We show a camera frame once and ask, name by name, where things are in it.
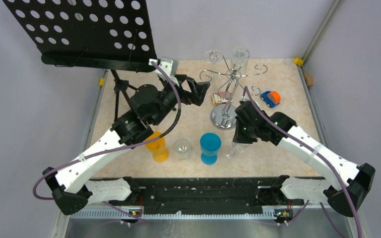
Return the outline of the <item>clear wine glass front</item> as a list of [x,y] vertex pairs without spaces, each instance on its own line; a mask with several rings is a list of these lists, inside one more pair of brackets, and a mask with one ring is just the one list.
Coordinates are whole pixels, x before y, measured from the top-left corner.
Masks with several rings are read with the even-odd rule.
[[177,159],[187,160],[192,153],[191,144],[188,140],[180,138],[174,143],[174,151]]

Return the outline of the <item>blue wine glass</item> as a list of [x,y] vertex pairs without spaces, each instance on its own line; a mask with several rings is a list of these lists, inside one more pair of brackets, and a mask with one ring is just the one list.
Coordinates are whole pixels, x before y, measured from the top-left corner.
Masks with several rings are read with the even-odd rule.
[[205,133],[200,138],[201,161],[206,165],[213,165],[217,161],[217,154],[221,148],[221,138],[212,132]]

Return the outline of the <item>clear wine glass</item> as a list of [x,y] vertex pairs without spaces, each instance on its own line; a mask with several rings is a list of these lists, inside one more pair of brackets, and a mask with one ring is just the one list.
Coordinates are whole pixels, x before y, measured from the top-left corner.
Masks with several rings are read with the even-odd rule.
[[246,48],[235,48],[231,57],[232,69],[239,71],[242,75],[246,75],[249,57],[250,52]]
[[250,146],[250,144],[243,144],[243,143],[232,143],[229,150],[226,152],[226,158],[227,159],[236,159],[239,157],[239,155]]
[[223,60],[223,54],[219,50],[209,50],[205,53],[205,60],[210,64],[217,64]]
[[192,153],[191,144],[188,140],[180,138],[174,143],[174,151],[177,159],[187,160]]

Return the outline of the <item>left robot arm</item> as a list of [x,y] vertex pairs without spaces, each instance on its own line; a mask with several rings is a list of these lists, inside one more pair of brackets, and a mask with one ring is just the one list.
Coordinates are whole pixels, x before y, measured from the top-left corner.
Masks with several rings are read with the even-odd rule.
[[152,84],[139,86],[129,99],[130,110],[118,117],[103,136],[65,168],[49,167],[43,171],[52,200],[65,215],[72,215],[88,204],[124,201],[135,204],[139,186],[131,177],[116,180],[93,180],[92,177],[120,155],[151,140],[152,125],[159,125],[180,104],[203,103],[209,82],[196,82],[185,74],[176,76],[190,90],[163,81],[158,90]]

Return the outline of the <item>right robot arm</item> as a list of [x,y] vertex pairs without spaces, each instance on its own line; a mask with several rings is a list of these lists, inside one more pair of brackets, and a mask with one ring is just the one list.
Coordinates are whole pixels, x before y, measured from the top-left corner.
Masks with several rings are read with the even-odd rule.
[[281,176],[271,191],[275,203],[285,204],[289,199],[311,200],[328,204],[343,216],[355,216],[371,190],[376,173],[372,165],[358,165],[337,155],[282,112],[268,116],[257,105],[245,101],[235,113],[234,143],[270,142],[294,154],[323,177]]

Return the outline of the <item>orange wine glass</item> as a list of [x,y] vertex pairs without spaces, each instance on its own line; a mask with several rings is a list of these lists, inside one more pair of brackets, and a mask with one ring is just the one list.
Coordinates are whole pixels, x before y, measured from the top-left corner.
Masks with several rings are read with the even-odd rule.
[[169,157],[164,137],[144,145],[152,153],[154,161],[158,163],[165,162]]

